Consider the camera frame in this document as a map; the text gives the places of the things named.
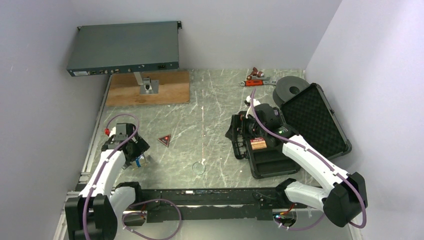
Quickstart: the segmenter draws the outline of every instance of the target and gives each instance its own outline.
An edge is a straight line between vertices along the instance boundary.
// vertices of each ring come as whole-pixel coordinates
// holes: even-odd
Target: open case
[[[327,159],[348,154],[352,150],[351,143],[318,84],[312,83],[274,110],[281,124],[293,127]],[[282,153],[281,141],[268,144],[270,139],[249,134],[246,123],[242,120],[245,114],[246,111],[241,111],[232,116],[225,136],[232,142],[235,157],[249,160],[253,177],[261,179],[299,171],[300,166]],[[263,141],[266,147],[255,147],[257,141]]]

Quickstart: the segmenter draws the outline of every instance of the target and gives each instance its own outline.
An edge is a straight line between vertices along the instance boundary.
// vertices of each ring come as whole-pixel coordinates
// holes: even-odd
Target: wooden board
[[[143,72],[144,78],[159,80],[158,94],[140,95],[140,85],[133,73],[114,74],[106,98],[106,106],[181,104],[190,101],[188,71]]]

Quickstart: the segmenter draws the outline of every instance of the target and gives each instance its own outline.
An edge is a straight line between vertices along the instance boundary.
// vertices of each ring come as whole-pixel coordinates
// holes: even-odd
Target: gray marble pattern
[[[234,157],[231,141],[225,138],[231,116],[247,107],[243,103],[254,89],[239,82],[246,79],[251,69],[189,69],[190,103],[104,107],[94,141],[94,171],[100,159],[100,148],[107,140],[104,126],[117,114],[131,113],[140,120],[139,134],[150,149],[147,166],[122,170],[116,183],[138,181],[143,189],[187,188],[258,188],[275,187],[287,178],[317,186],[318,183],[301,169],[296,174],[254,179],[247,159]],[[304,77],[300,69],[260,69],[271,80],[284,76]],[[275,106],[274,86],[256,87],[255,98]],[[112,122],[134,121],[119,117]],[[171,134],[169,147],[158,141]],[[203,162],[203,174],[194,173],[195,162]]]

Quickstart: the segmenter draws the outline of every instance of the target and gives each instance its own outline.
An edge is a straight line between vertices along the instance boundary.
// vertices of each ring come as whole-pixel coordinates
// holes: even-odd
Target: triangular object
[[[170,141],[171,141],[171,134],[168,134],[168,135],[163,136],[163,137],[159,137],[157,140],[159,140],[159,142],[163,143],[163,145],[168,147],[170,145]]]

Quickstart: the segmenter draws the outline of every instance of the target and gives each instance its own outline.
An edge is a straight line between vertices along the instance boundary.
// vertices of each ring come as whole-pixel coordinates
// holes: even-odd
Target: red handle
[[[254,86],[262,86],[264,85],[264,83],[262,82],[262,80],[247,80],[244,81],[245,82],[245,86],[246,87],[254,87]]]

